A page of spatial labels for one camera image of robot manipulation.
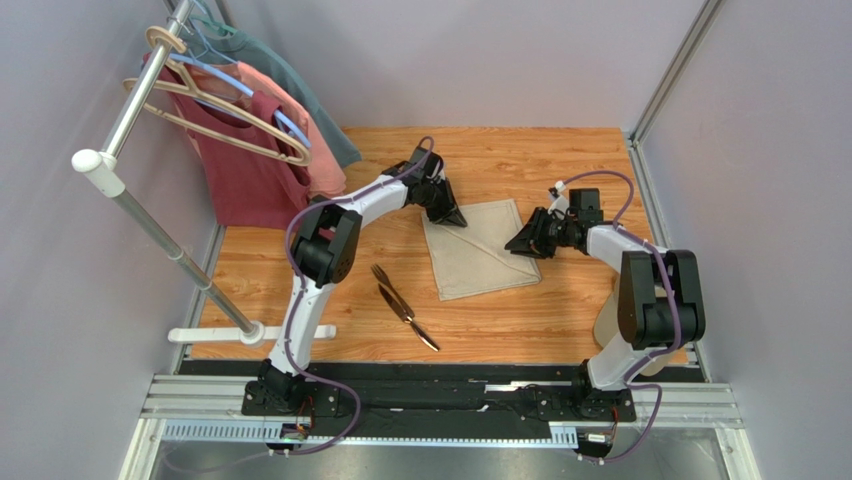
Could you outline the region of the beige cloth napkin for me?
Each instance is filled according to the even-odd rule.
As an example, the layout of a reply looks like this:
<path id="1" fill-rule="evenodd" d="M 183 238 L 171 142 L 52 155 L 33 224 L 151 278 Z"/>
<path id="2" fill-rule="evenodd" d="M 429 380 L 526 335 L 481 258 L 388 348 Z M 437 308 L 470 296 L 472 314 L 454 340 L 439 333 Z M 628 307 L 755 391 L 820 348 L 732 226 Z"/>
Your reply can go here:
<path id="1" fill-rule="evenodd" d="M 522 228 L 512 199 L 464 205 L 465 227 L 438 225 L 422 217 L 439 299 L 451 301 L 535 285 L 536 261 L 511 254 L 505 244 Z"/>

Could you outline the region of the silver fork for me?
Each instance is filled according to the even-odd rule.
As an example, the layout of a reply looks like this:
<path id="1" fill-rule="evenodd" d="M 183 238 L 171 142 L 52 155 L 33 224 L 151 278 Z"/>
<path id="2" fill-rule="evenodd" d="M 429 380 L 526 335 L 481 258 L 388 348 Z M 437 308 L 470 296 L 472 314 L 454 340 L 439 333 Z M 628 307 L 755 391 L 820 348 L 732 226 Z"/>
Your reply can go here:
<path id="1" fill-rule="evenodd" d="M 415 313 L 410 305 L 404 300 L 404 298 L 399 294 L 397 289 L 393 286 L 389 276 L 384 271 L 384 269 L 378 264 L 372 264 L 370 267 L 373 275 L 378 280 L 379 284 L 382 285 L 391 296 L 402 306 L 403 310 L 406 312 L 408 316 L 411 318 L 415 317 Z"/>

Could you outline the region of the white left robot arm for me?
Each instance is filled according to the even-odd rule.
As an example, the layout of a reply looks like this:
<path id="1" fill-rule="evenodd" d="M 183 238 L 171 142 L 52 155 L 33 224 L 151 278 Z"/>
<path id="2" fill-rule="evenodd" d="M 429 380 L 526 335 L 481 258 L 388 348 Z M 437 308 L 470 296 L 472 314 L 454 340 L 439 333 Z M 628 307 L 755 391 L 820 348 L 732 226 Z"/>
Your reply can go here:
<path id="1" fill-rule="evenodd" d="M 243 414 L 292 415 L 305 403 L 315 335 L 334 289 L 352 270 L 362 229 L 409 205 L 422 207 L 433 224 L 467 225 L 443 158 L 423 145 L 353 193 L 314 198 L 293 219 L 287 229 L 291 300 L 275 346 L 246 385 Z"/>

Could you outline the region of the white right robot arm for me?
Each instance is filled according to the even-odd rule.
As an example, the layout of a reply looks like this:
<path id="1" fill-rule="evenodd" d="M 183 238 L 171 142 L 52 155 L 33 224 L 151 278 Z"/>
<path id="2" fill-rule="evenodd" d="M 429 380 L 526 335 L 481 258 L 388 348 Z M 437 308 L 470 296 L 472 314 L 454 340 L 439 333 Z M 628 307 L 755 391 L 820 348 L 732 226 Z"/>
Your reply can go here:
<path id="1" fill-rule="evenodd" d="M 596 188 L 550 193 L 551 206 L 536 208 L 505 248 L 549 259 L 571 247 L 618 274 L 617 331 L 601 352 L 581 363 L 571 384 L 569 407 L 592 419 L 624 406 L 632 381 L 654 360 L 703 337 L 697 258 L 689 250 L 662 250 L 605 219 Z"/>

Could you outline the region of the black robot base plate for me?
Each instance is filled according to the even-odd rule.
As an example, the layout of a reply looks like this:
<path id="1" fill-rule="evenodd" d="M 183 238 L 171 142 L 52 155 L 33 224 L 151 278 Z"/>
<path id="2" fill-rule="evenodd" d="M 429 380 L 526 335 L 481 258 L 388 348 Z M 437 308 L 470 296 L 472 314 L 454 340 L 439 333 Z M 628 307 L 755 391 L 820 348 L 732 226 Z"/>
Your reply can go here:
<path id="1" fill-rule="evenodd" d="M 570 385 L 532 383 L 499 385 L 484 382 L 352 381 L 361 411 L 509 411 L 542 421 L 633 422 L 635 403 L 627 390 L 585 397 Z M 246 416 L 314 416 L 341 418 L 355 412 L 354 395 L 318 382 L 303 382 L 278 394 L 258 381 L 249 382 L 240 411 Z"/>

